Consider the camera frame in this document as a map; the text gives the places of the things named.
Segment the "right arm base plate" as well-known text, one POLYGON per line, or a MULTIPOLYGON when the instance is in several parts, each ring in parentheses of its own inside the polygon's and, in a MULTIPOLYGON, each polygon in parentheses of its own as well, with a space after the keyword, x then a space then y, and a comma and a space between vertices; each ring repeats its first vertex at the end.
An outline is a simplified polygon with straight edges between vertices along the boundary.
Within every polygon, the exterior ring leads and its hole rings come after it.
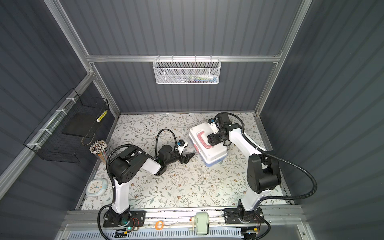
POLYGON ((264 215, 261 209, 244 212, 237 208, 224 208, 221 211, 227 225, 236 224, 262 224, 264 215))

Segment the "white blue tool box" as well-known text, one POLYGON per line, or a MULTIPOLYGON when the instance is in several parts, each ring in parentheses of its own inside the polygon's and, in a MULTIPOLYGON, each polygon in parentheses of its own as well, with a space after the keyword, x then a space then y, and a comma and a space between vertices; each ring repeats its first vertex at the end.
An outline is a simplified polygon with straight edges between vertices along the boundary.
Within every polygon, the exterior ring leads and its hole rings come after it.
POLYGON ((213 133, 209 123, 199 124, 189 130, 189 138, 207 167, 223 161, 228 155, 228 149, 223 143, 212 146, 208 142, 208 136, 213 133))

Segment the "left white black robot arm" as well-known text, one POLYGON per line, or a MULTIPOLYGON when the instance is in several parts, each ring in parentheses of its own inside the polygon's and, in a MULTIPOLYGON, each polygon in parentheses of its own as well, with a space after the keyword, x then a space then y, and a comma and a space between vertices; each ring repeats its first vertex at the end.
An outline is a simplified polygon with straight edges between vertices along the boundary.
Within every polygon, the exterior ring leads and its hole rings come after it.
POLYGON ((131 218, 129 203, 129 187, 131 180, 140 170, 152 175, 161 176, 167 167, 173 163, 188 164, 195 153, 187 151, 188 143, 182 139, 177 140, 170 129, 161 129, 155 140, 155 155, 151 156, 136 145, 121 145, 108 156, 106 171, 112 184, 112 202, 106 205, 109 219, 124 225, 131 218), (163 132, 171 133, 174 146, 164 145, 160 149, 159 138, 163 132))

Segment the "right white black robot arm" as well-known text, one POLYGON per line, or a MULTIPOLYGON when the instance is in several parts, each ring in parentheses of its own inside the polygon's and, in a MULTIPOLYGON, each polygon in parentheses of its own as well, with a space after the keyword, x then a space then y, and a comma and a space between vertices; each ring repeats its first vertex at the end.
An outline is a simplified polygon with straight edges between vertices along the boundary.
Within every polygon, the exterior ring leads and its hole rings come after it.
POLYGON ((267 200, 293 201, 307 199, 313 196, 318 184, 313 175, 301 166, 284 158, 275 156, 256 144, 245 132, 245 124, 240 117, 233 113, 221 112, 208 120, 213 133, 208 135, 211 147, 217 147, 224 142, 234 144, 244 156, 248 157, 247 183, 249 189, 239 200, 237 216, 240 221, 248 222, 260 215, 257 212, 260 204, 267 200), (271 196, 270 192, 281 184, 282 177, 280 162, 290 165, 305 174, 312 183, 312 189, 298 196, 271 196))

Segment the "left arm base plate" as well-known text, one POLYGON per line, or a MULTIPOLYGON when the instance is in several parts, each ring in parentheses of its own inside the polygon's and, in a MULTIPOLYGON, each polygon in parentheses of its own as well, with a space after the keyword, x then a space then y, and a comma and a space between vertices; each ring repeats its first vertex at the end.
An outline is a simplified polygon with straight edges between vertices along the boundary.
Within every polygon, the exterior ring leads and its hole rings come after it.
POLYGON ((107 210, 103 216, 104 228, 131 227, 139 228, 144 225, 146 219, 146 211, 130 211, 127 210, 122 214, 117 214, 112 209, 107 210))

